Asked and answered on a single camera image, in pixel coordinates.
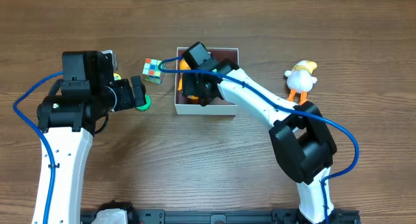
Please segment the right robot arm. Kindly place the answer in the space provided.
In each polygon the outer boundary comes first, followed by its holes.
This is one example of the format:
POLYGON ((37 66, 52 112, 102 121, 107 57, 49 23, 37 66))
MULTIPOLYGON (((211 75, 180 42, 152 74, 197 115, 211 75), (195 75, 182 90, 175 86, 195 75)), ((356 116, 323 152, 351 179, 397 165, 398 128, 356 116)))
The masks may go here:
POLYGON ((218 61, 207 48, 196 42, 181 56, 190 69, 183 74, 183 91, 207 105, 219 97, 243 108, 269 131, 280 168, 296 182, 299 211, 310 223, 323 223, 333 212, 329 186, 320 184, 329 175, 336 144, 327 125, 321 121, 282 111, 289 108, 320 115, 307 101, 297 105, 268 91, 239 67, 225 58, 218 61))

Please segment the white plush duck toy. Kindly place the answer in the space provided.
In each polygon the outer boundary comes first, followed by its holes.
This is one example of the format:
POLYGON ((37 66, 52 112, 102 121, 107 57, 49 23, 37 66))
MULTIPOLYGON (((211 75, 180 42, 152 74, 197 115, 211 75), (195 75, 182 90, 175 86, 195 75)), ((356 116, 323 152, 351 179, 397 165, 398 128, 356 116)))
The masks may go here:
POLYGON ((317 83, 318 79, 312 76, 317 68, 317 63, 310 60, 298 62, 291 70, 287 70, 284 76, 287 78, 287 87, 290 89, 288 101, 294 101, 295 95, 300 94, 299 105, 307 101, 307 94, 317 83))

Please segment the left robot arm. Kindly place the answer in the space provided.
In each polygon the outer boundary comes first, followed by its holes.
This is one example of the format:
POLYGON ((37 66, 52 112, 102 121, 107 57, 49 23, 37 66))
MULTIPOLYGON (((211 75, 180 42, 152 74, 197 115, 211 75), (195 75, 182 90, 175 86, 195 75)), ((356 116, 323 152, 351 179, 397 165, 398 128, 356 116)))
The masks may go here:
POLYGON ((97 121, 147 104, 141 78, 116 80, 117 69, 111 50, 62 54, 62 74, 36 111, 43 148, 33 223, 80 223, 84 172, 99 133, 97 121))

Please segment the colourful puzzle cube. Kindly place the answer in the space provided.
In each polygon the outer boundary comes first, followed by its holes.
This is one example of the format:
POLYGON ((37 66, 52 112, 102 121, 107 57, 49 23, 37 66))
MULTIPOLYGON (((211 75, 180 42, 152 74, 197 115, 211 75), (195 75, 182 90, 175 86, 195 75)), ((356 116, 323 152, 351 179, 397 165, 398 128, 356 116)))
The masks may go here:
POLYGON ((146 58, 144 61, 142 74, 144 79, 149 82, 161 84, 163 82, 164 73, 160 71, 159 64, 161 60, 146 58))

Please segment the orange plastic duck toy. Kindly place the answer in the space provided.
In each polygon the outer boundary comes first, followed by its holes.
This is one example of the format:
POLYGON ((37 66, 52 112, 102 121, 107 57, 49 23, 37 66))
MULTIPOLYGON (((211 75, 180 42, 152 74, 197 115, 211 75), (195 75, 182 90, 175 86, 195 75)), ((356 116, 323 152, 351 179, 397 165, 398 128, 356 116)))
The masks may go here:
MULTIPOLYGON (((179 62, 179 70, 190 70, 189 65, 186 63, 184 59, 180 60, 179 62)), ((183 74, 179 74, 179 81, 177 84, 177 91, 179 94, 179 104, 185 105, 197 105, 199 103, 199 98, 194 95, 183 95, 183 74)))

